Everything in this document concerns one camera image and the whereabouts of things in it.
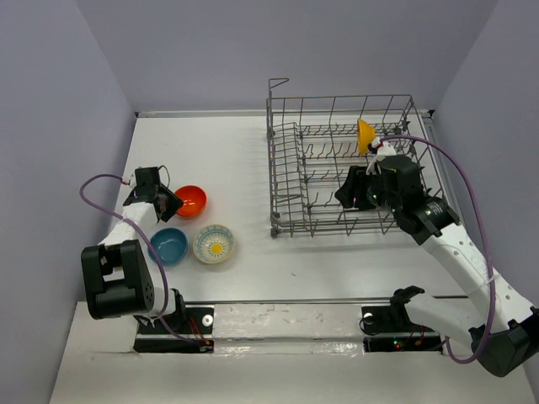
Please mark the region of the orange bowl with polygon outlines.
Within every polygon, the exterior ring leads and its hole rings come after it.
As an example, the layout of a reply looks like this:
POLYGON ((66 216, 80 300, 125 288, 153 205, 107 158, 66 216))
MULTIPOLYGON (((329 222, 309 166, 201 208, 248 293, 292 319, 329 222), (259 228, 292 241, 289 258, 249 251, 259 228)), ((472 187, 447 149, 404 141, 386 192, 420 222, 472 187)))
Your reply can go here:
POLYGON ((182 200, 183 205, 176 210, 176 214, 184 218, 200 215, 206 208, 207 195, 197 185, 185 185, 174 191, 176 197, 182 200))

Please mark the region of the yellow bowl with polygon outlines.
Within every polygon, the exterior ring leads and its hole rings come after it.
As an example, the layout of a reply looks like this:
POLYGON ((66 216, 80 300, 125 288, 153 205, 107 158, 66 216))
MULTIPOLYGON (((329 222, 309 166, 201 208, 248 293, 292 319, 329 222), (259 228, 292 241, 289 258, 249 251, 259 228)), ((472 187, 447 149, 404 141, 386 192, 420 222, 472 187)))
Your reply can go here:
POLYGON ((362 119, 357 120, 357 149, 360 156, 369 152, 375 152, 372 142, 376 139, 376 131, 373 126, 362 119))

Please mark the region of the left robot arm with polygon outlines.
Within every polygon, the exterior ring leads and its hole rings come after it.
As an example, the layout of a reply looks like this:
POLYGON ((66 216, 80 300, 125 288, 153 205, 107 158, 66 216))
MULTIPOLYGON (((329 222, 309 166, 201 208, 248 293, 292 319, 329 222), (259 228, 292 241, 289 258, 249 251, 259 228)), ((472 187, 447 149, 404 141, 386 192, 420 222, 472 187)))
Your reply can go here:
POLYGON ((79 196, 87 205, 117 219, 99 244, 81 252, 90 316, 96 320, 139 316, 157 320, 167 332, 181 330, 187 321, 184 298, 168 285, 163 260, 146 234, 183 206, 162 182, 160 168, 139 167, 129 178, 98 174, 81 185, 79 196), (100 178, 117 179, 130 188, 120 213, 86 196, 85 189, 100 178))

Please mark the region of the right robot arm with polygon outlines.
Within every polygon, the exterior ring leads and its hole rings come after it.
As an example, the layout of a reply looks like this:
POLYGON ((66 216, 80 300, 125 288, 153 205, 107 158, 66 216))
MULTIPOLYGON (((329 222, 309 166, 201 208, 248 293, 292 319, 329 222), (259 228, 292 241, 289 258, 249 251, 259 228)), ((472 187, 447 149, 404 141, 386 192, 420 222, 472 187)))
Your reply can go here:
POLYGON ((387 310, 398 330, 423 325, 468 346, 491 375, 505 377, 538 352, 538 309, 487 262, 457 213, 431 196, 422 168, 409 157, 385 157, 374 165, 350 167, 335 197, 345 208, 379 208, 430 254, 472 302, 464 311, 438 302, 416 286, 397 290, 387 310))

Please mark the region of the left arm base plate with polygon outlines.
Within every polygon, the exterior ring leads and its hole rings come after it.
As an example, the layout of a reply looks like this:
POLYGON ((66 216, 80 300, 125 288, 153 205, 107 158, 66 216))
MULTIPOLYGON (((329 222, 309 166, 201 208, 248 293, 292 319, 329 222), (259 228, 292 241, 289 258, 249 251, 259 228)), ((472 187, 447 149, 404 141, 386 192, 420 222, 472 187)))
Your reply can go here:
POLYGON ((187 305, 185 315, 170 314, 150 321, 135 316, 133 348, 139 354, 212 354, 214 352, 214 306, 187 305))

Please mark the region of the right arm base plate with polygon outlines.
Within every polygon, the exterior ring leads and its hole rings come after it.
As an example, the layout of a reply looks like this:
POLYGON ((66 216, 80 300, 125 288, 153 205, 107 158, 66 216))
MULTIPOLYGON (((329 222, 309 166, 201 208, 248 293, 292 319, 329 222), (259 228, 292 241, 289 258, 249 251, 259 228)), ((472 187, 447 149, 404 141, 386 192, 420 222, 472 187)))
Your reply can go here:
POLYGON ((437 352, 445 343, 438 332, 412 323, 390 305, 362 306, 359 320, 366 353, 437 352))

